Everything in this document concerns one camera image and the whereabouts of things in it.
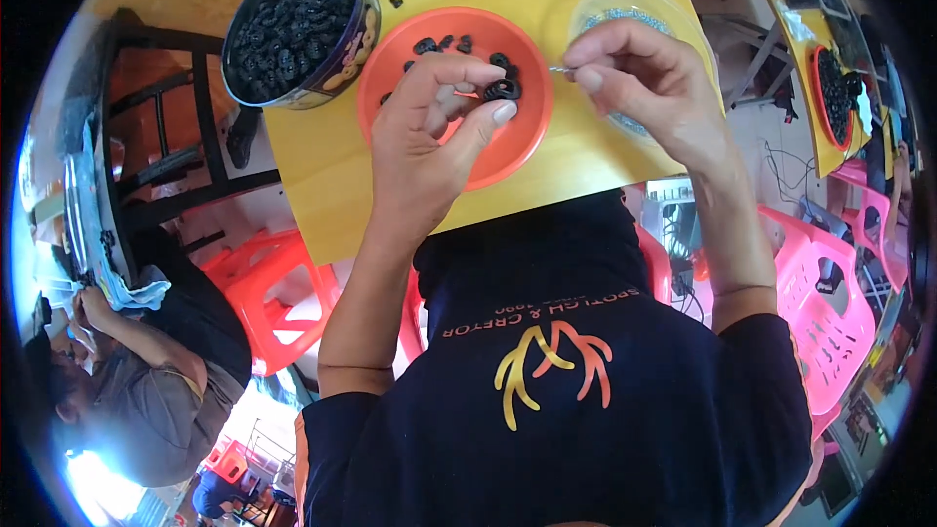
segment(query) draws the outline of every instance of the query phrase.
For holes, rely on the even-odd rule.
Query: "plastic chair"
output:
[[[758,211],[784,229],[774,259],[778,313],[794,335],[811,413],[823,416],[836,407],[875,339],[872,309],[856,279],[856,249],[778,210],[759,205]],[[816,290],[821,257],[836,262],[845,276],[849,303],[841,317]]]
[[[635,224],[638,232],[638,246],[645,255],[648,264],[648,279],[654,299],[664,305],[670,305],[671,283],[673,269],[670,267],[670,256],[663,248],[660,240],[650,235],[650,232]]]
[[[306,267],[322,305],[319,320],[287,320],[292,306],[278,299],[264,300],[270,288],[298,266]],[[264,376],[296,362],[322,337],[325,322],[340,293],[332,266],[313,264],[298,230],[274,235],[261,230],[237,249],[220,252],[202,269],[225,294],[244,324],[253,357],[253,372]],[[280,342],[274,330],[300,334],[286,345]]]
[[[230,442],[223,447],[215,445],[203,464],[228,484],[238,484],[247,472],[246,453],[247,446],[240,442]]]
[[[812,434],[811,441],[816,440],[820,437],[826,428],[833,424],[836,421],[836,418],[839,417],[839,414],[842,413],[842,406],[839,404],[833,405],[833,408],[827,411],[825,414],[819,416],[812,416],[814,418],[814,433]]]
[[[888,216],[888,210],[891,208],[891,200],[866,185],[866,162],[861,159],[850,159],[830,175],[841,182],[859,188],[862,192],[861,207],[859,209],[845,209],[842,213],[842,219],[853,229],[853,240],[856,241],[856,244],[873,252],[875,258],[882,263],[884,275],[888,278],[891,286],[900,289],[908,278],[908,259],[905,256],[898,256],[895,252],[885,248],[884,223]],[[880,217],[877,241],[873,241],[866,235],[866,212],[870,207],[878,210]]]

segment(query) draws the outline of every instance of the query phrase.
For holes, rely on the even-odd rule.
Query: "hand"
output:
[[[107,322],[115,314],[111,304],[98,287],[85,287],[78,291],[71,304],[73,320],[88,332],[107,327]]]
[[[644,23],[616,19],[572,42],[563,64],[599,114],[619,112],[643,124],[687,170],[718,173],[734,144],[719,96],[692,46]]]
[[[517,112],[513,101],[457,95],[504,77],[470,56],[427,53],[404,74],[371,129],[371,221],[413,249],[446,217],[491,135]],[[449,122],[464,116],[445,145]]]

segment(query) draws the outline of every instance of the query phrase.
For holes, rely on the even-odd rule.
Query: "forearm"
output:
[[[737,148],[716,171],[691,172],[714,297],[713,329],[777,312],[777,272]]]
[[[208,383],[205,361],[162,330],[125,318],[116,312],[111,312],[100,321],[92,322],[92,325],[123,344],[127,350],[142,358],[151,367],[174,367],[192,380],[202,392],[205,391]]]
[[[901,179],[894,181],[891,190],[891,200],[888,206],[888,216],[884,222],[884,236],[886,240],[895,240],[895,226],[897,226],[897,205],[901,201]]]
[[[381,394],[393,382],[407,277],[419,241],[398,237],[386,224],[369,222],[347,286],[325,325],[319,350],[323,397],[350,390]]]

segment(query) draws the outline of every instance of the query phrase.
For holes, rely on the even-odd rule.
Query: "fingernail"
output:
[[[495,124],[500,127],[513,119],[515,114],[517,114],[517,104],[515,104],[513,100],[508,100],[491,115],[491,118],[494,119]]]
[[[583,68],[576,72],[576,83],[589,94],[602,89],[602,75],[590,68]]]

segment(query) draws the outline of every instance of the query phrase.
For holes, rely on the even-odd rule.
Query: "t-shirt logo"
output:
[[[605,371],[605,362],[612,361],[612,349],[609,345],[601,338],[580,335],[567,322],[553,321],[550,328],[549,345],[546,343],[546,338],[540,326],[533,325],[522,334],[517,347],[502,358],[501,363],[498,365],[498,371],[495,373],[495,389],[498,391],[504,389],[504,421],[511,431],[517,431],[517,420],[514,418],[514,394],[521,399],[522,404],[527,405],[533,411],[540,411],[540,404],[530,397],[524,386],[524,359],[527,357],[530,343],[534,340],[537,341],[537,346],[544,353],[544,362],[533,371],[533,378],[543,376],[547,370],[553,367],[565,370],[575,369],[575,364],[560,358],[556,354],[559,348],[560,334],[565,334],[582,353],[585,362],[586,375],[576,399],[581,401],[586,397],[592,387],[592,380],[598,376],[603,409],[608,408],[608,404],[612,400],[612,387],[608,382],[608,374]]]

